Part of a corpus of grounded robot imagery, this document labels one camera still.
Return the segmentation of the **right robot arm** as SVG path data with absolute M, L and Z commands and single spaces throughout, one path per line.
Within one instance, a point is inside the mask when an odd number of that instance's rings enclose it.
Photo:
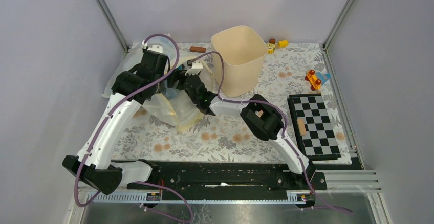
M 176 70 L 168 77 L 168 87 L 184 91 L 196 108 L 205 115 L 240 117 L 258 139 L 269 142 L 284 159 L 294 184 L 300 189 L 314 192 L 316 166 L 290 139 L 288 118 L 281 109 L 259 94 L 249 100 L 230 100 L 209 91 L 198 75 Z

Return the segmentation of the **large translucent white bag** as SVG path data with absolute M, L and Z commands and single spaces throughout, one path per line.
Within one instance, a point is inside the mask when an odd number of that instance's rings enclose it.
M 110 96 L 115 79 L 121 72 L 131 69 L 141 61 L 143 56 L 142 44 L 134 44 L 133 48 L 121 61 L 107 82 L 102 94 L 103 97 L 108 98 Z M 175 62 L 176 49 L 169 39 L 157 36 L 151 38 L 147 44 L 160 44 L 163 47 L 163 54 L 169 57 L 170 63 L 173 64 Z M 143 108 L 160 121 L 175 126 L 179 132 L 190 129 L 204 116 L 192 103 L 188 95 L 184 91 L 179 90 L 177 90 L 176 96 L 170 100 L 164 96 L 164 92 L 155 94 L 149 101 L 143 104 Z

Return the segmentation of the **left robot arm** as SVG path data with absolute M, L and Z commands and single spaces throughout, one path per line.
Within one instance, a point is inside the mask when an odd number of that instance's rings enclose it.
M 164 90 L 164 79 L 172 69 L 167 55 L 143 50 L 137 64 L 115 77 L 107 107 L 92 135 L 76 155 L 63 159 L 63 167 L 77 183 L 83 182 L 105 195 L 137 181 L 147 189 L 158 184 L 159 176 L 149 164 L 141 160 L 116 163 L 112 154 L 126 123 L 145 101 Z

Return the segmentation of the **blue plastic trash bag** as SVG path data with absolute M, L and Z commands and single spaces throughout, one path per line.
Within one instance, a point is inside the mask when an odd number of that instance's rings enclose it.
M 182 76 L 184 75 L 184 66 L 178 66 L 164 81 L 165 91 L 164 96 L 170 100 L 177 94 L 177 86 Z

